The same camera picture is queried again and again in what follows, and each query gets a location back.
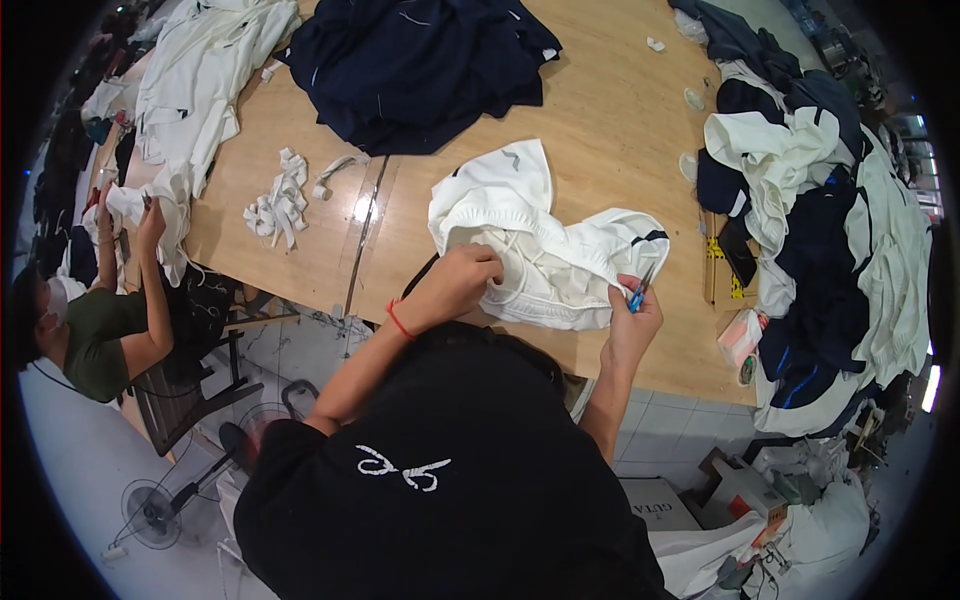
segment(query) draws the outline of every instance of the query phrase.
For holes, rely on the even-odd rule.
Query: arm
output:
[[[156,262],[156,244],[166,229],[163,213],[157,199],[152,207],[145,207],[137,242],[140,253],[140,278],[143,294],[147,300],[147,330],[143,333],[120,338],[124,358],[127,360],[127,375],[134,379],[160,362],[174,347],[174,333],[170,327],[170,310],[160,282],[160,270]]]
[[[90,290],[102,287],[115,293],[117,291],[117,257],[113,246],[113,222],[107,210],[107,192],[111,185],[113,185],[112,181],[108,182],[102,190],[94,188],[93,192],[100,194],[97,200],[97,250],[100,254],[100,264],[97,265],[99,280],[90,286]]]
[[[620,275],[617,280],[631,290],[640,283],[633,276]],[[612,465],[613,446],[627,411],[636,368],[663,324],[663,314],[653,288],[647,290],[635,314],[618,289],[610,286],[607,293],[613,308],[610,338],[600,350],[600,375],[580,417],[580,428],[597,442],[600,453]]]
[[[458,246],[435,262],[410,296],[394,306],[394,315],[407,332],[419,335],[475,309],[489,279],[503,280],[503,263],[496,252],[480,244]],[[336,433],[357,416],[407,344],[393,319],[388,320],[334,373],[303,422],[327,436]]]

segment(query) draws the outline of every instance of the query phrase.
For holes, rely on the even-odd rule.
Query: face mask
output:
[[[57,277],[47,279],[47,285],[50,286],[50,301],[47,303],[47,312],[43,317],[57,315],[57,327],[59,327],[66,319],[66,288],[63,287],[63,282]]]

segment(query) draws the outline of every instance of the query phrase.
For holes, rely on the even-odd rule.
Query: green t-shirt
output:
[[[147,299],[140,292],[120,296],[90,290],[67,305],[70,339],[63,375],[77,391],[110,402],[130,385],[120,338],[147,330]]]

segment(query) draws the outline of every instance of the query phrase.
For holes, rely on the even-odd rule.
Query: hand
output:
[[[163,220],[160,199],[151,198],[150,204],[143,206],[143,215],[136,230],[136,240],[140,245],[141,256],[149,256],[156,252],[156,245],[166,229],[167,222]]]
[[[397,303],[394,314],[407,331],[417,335],[474,310],[490,279],[503,283],[503,262],[493,248],[456,246],[433,263],[410,296]]]
[[[618,275],[616,280],[631,292],[640,284],[638,278],[629,275]],[[600,350],[600,372],[608,372],[619,382],[630,383],[634,380],[643,353],[663,325],[663,313],[660,312],[660,303],[652,287],[647,289],[635,313],[630,312],[627,300],[612,285],[607,288],[607,296],[613,315],[610,338]]]
[[[110,218],[110,211],[107,210],[107,193],[112,185],[113,181],[110,180],[107,182],[107,185],[104,185],[104,189],[97,190],[94,188],[94,193],[100,194],[97,198],[97,229],[100,231],[109,231],[111,235],[113,232],[113,220]]]

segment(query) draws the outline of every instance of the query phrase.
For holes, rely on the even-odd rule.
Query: wooden table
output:
[[[301,0],[301,16],[312,14],[315,4]],[[238,102],[241,132],[220,147],[208,186],[194,202],[187,253],[314,309],[330,312],[350,297],[349,313],[382,322],[386,302],[435,251],[426,228],[430,187],[471,158],[538,137],[554,180],[553,214],[561,222],[621,206],[650,213],[670,235],[670,255],[656,284],[665,323],[635,385],[753,404],[754,391],[737,387],[715,345],[731,316],[714,313],[704,301],[700,210],[678,167],[682,153],[704,145],[704,121],[720,83],[715,66],[678,33],[665,0],[525,4],[564,45],[561,60],[540,70],[542,108],[514,107],[504,119],[481,118],[435,156],[392,156],[372,160],[366,170],[351,167],[334,176],[333,194],[324,202],[309,199],[313,179],[356,149],[314,124],[316,110],[289,69],[277,70],[267,84],[255,72]],[[651,50],[648,36],[666,49]],[[684,102],[684,89],[704,92],[704,77],[711,83],[704,94],[708,106],[697,111]],[[278,152],[287,146],[309,166],[304,216],[310,227],[297,232],[292,251],[282,237],[271,248],[242,218],[244,206],[270,190],[280,173]],[[605,330],[577,333],[475,318],[545,350],[569,372],[599,372]]]
[[[561,60],[541,68],[542,108],[514,107],[506,118],[481,118],[435,156],[392,156],[376,197],[379,218],[360,259],[352,314],[382,322],[383,307],[433,255],[426,228],[430,188],[456,167],[510,142],[538,137],[554,181],[553,214],[565,225],[612,206],[650,213],[670,236],[657,295],[664,325],[634,383],[649,390],[752,404],[752,389],[715,340],[731,316],[704,301],[704,238],[693,185],[680,173],[682,153],[704,145],[719,74],[698,45],[677,31],[665,0],[526,0],[525,6],[564,45]],[[666,44],[651,50],[646,37]],[[707,110],[684,101],[704,92]],[[526,324],[503,327],[552,355],[572,373],[594,377],[608,332],[559,331]]]
[[[300,16],[313,14],[316,0],[300,0]],[[224,275],[281,298],[332,312],[344,305],[352,278],[360,231],[372,198],[367,173],[377,174],[384,158],[366,167],[353,166],[329,180],[325,201],[311,198],[313,179],[340,156],[361,154],[326,126],[316,125],[317,111],[294,84],[290,69],[278,69],[269,83],[253,73],[237,102],[240,134],[222,144],[201,197],[194,202],[185,247],[190,258]],[[280,174],[279,151],[290,147],[306,158],[309,227],[296,232],[287,250],[281,235],[257,237],[247,228],[243,210],[270,191]]]

